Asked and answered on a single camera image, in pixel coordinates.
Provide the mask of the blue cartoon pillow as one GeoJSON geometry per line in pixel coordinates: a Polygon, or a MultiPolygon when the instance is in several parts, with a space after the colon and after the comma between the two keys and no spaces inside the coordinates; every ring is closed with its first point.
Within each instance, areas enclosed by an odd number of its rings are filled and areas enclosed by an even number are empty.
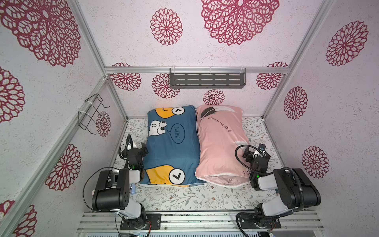
{"type": "Polygon", "coordinates": [[[143,159],[141,186],[196,187],[200,144],[193,105],[156,108],[148,112],[148,154],[143,159]]]}

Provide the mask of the pink good night pillow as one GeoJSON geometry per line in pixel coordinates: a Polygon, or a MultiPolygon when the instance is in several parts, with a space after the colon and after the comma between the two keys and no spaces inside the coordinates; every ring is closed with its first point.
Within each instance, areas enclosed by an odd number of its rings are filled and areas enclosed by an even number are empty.
{"type": "Polygon", "coordinates": [[[230,188],[250,182],[249,170],[235,158],[240,145],[248,145],[242,126],[243,110],[228,105],[202,105],[196,110],[200,160],[197,179],[230,188]]]}

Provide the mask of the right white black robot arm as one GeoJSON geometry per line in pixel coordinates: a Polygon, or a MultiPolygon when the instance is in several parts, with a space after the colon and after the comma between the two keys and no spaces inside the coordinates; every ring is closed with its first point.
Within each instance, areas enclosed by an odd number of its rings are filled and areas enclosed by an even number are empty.
{"type": "Polygon", "coordinates": [[[249,170],[254,190],[278,192],[277,197],[259,204],[253,213],[246,213],[246,216],[277,219],[321,204],[320,192],[302,169],[283,167],[267,172],[270,155],[264,144],[258,147],[240,145],[235,150],[235,158],[249,170]]]}

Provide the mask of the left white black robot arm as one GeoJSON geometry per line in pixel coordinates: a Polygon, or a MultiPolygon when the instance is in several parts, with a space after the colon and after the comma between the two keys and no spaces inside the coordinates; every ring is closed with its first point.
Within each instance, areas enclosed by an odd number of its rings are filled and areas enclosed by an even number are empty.
{"type": "Polygon", "coordinates": [[[125,161],[122,169],[105,167],[98,170],[99,176],[92,194],[91,209],[97,212],[114,212],[127,226],[135,229],[146,227],[148,220],[142,204],[131,199],[132,185],[144,179],[143,158],[148,154],[145,143],[137,148],[130,134],[118,150],[125,161]]]}

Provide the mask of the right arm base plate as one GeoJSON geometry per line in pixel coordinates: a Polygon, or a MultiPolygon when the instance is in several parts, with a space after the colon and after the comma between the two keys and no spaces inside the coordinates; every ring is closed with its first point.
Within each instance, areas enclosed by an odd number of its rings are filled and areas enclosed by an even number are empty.
{"type": "Polygon", "coordinates": [[[280,229],[278,218],[256,217],[252,213],[240,212],[236,221],[242,229],[280,229]]]}

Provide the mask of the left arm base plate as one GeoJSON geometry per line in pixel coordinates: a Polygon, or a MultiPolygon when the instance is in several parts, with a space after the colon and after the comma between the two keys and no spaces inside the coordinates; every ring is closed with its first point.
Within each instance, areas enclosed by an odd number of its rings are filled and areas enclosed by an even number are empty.
{"type": "Polygon", "coordinates": [[[135,219],[123,218],[120,225],[120,230],[123,231],[136,231],[136,230],[159,230],[161,225],[162,215],[143,213],[140,217],[135,219]]]}

